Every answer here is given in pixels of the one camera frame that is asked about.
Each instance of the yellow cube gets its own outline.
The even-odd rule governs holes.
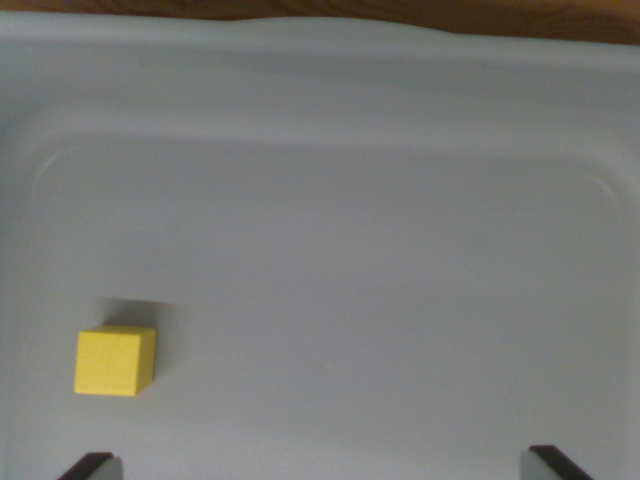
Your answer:
[[[104,325],[78,335],[76,393],[133,397],[153,381],[156,331]]]

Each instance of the wooden block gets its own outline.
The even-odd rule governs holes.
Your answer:
[[[78,335],[75,392],[133,397],[153,381],[156,331],[104,325]]]

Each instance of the wooden surface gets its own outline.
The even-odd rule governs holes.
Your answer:
[[[237,20],[339,16],[640,45],[640,0],[0,0],[0,9]]]

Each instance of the gray surface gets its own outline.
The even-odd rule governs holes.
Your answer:
[[[141,480],[513,480],[539,443],[640,471],[637,51],[0,23],[5,478],[108,450]],[[156,381],[74,395],[77,332],[123,306]]]

